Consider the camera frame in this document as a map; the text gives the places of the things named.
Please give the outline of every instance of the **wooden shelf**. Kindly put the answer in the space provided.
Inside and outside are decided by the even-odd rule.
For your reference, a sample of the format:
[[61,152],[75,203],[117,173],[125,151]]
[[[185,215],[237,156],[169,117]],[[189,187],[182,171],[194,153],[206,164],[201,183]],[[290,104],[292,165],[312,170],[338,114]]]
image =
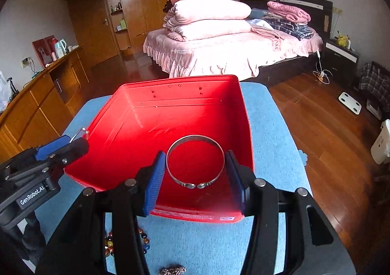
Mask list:
[[119,13],[121,13],[121,12],[123,12],[123,9],[119,9],[119,10],[116,10],[116,11],[114,11],[114,12],[111,12],[111,15],[119,14]]
[[122,28],[119,31],[115,31],[115,33],[123,32],[123,31],[127,31],[127,28]]

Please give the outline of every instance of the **electric kettle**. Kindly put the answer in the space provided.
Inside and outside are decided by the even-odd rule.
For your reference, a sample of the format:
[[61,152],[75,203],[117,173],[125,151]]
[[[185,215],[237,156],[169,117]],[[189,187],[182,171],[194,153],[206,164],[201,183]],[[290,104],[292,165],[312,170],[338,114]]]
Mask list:
[[66,54],[66,42],[64,39],[60,40],[59,42],[55,43],[54,45],[55,52],[57,54],[57,58],[64,57]]

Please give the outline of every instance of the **blue felt mat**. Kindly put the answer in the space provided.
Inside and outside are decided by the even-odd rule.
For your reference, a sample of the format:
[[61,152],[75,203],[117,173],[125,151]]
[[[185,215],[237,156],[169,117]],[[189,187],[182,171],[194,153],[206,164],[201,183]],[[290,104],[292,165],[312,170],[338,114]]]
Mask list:
[[[251,126],[256,176],[279,189],[294,191],[305,187],[311,192],[300,153],[267,88],[257,83],[241,83],[241,89]],[[88,101],[64,134],[72,137],[80,127],[88,126],[108,99],[109,96]],[[83,189],[67,175],[59,183],[61,192],[36,210],[47,241]],[[139,218],[138,222],[151,241],[146,254],[151,274],[180,264],[186,267],[188,275],[217,275],[240,273],[253,218],[235,224],[202,224],[149,216]],[[111,230],[109,214],[106,230]],[[275,273],[283,270],[284,254],[285,220],[280,214]],[[113,257],[107,259],[107,267],[115,272]]]

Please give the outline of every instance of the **wooden floor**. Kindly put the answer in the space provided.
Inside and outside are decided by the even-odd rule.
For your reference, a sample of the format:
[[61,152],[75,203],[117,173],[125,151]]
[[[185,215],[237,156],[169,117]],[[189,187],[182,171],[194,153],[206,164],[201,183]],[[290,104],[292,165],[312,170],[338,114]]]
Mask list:
[[[109,59],[93,74],[99,85],[95,97],[112,94],[123,83],[168,77],[143,54],[122,63]],[[306,172],[315,200],[361,270],[390,232],[390,209],[374,206],[382,188],[373,177],[381,168],[370,148],[380,122],[364,107],[358,116],[350,112],[337,100],[342,91],[311,74],[270,89],[297,147],[308,155]]]

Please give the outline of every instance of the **plaid clothing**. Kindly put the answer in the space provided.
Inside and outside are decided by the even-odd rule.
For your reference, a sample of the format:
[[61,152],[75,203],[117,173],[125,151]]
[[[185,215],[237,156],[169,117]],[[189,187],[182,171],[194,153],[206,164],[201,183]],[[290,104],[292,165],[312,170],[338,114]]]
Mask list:
[[313,37],[313,32],[311,30],[305,30],[305,31],[296,31],[294,29],[289,29],[285,26],[281,26],[279,24],[275,24],[273,22],[269,22],[269,24],[278,31],[282,31],[284,33],[287,33],[288,35],[296,37],[298,40],[302,39],[310,39]]
[[368,90],[382,104],[383,112],[390,112],[389,72],[381,71],[372,63],[366,63],[361,70],[359,89]]
[[284,26],[288,29],[292,29],[293,31],[310,31],[309,26],[307,24],[298,25],[297,23],[292,23],[286,19],[275,19],[275,18],[266,16],[266,17],[264,17],[264,21],[267,21],[268,23],[272,22],[275,25]]

